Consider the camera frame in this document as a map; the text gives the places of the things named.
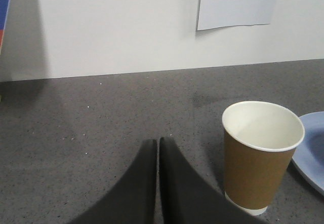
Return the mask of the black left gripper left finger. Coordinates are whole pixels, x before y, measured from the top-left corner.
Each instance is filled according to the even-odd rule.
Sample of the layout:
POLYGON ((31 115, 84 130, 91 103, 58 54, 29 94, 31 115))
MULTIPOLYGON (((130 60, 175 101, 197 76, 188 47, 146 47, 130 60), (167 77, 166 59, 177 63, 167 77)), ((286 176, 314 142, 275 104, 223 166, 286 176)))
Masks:
POLYGON ((154 223, 157 141, 143 141, 133 162, 113 188, 70 223, 154 223))

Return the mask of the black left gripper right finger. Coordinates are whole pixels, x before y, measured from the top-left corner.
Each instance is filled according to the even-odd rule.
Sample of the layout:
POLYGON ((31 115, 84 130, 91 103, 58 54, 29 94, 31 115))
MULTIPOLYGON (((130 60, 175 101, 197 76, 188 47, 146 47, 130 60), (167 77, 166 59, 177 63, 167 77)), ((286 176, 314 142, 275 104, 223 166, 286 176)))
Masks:
POLYGON ((165 223, 264 223, 207 184, 171 137, 159 140, 159 186, 165 223))

